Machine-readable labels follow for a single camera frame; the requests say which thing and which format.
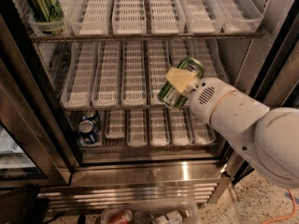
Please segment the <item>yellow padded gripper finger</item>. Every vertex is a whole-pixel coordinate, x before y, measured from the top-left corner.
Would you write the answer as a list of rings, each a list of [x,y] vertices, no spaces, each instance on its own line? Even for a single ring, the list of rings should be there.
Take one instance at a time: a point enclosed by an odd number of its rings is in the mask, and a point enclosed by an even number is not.
[[[171,67],[165,77],[166,80],[183,96],[189,96],[199,82],[199,78],[195,73],[175,67]]]

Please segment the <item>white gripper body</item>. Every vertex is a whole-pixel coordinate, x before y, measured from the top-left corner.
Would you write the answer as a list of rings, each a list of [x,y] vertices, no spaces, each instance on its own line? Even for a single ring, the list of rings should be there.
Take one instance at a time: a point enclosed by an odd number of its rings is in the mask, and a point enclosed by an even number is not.
[[[236,88],[218,78],[203,78],[188,98],[190,110],[203,122],[217,125],[233,116],[236,93]]]

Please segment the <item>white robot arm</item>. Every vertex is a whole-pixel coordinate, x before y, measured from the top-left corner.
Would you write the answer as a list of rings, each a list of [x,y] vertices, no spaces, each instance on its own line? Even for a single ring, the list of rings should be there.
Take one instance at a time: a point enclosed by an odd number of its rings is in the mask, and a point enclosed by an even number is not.
[[[167,81],[188,97],[193,114],[272,184],[299,187],[299,110],[271,109],[215,77],[172,68]]]

